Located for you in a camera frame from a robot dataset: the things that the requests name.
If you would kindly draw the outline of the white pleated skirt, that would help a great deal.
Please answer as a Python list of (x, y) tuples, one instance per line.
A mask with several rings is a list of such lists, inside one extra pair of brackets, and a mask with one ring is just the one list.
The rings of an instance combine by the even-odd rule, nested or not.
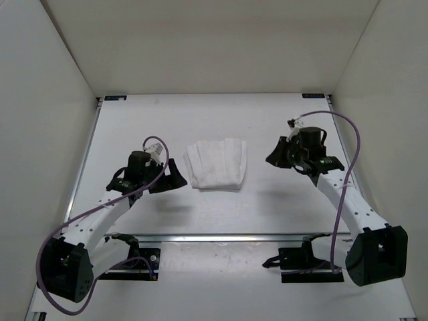
[(239, 190), (247, 168), (247, 142), (200, 140), (186, 147), (183, 158), (192, 188)]

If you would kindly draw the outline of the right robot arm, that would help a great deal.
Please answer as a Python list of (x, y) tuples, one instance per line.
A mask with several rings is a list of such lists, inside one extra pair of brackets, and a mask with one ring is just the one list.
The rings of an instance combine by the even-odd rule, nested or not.
[(402, 278), (407, 267), (408, 235), (392, 226), (365, 201), (346, 178), (345, 167), (326, 153), (327, 132), (303, 127), (281, 136), (266, 162), (281, 169), (306, 175), (314, 186), (340, 210), (349, 241), (334, 239), (331, 233), (306, 236), (295, 253), (286, 254), (282, 269), (313, 269), (321, 262), (346, 270), (358, 286)]

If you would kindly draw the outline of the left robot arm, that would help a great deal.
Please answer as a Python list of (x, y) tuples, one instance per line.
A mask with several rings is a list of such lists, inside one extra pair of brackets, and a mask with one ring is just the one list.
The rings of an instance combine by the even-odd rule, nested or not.
[(128, 164), (106, 186), (96, 211), (77, 219), (61, 236), (48, 239), (37, 264), (38, 286), (79, 303), (96, 278), (116, 265), (132, 266), (140, 259), (138, 240), (108, 230), (128, 212), (145, 191), (150, 194), (179, 189), (187, 181), (175, 160), (161, 163), (153, 152), (133, 151)]

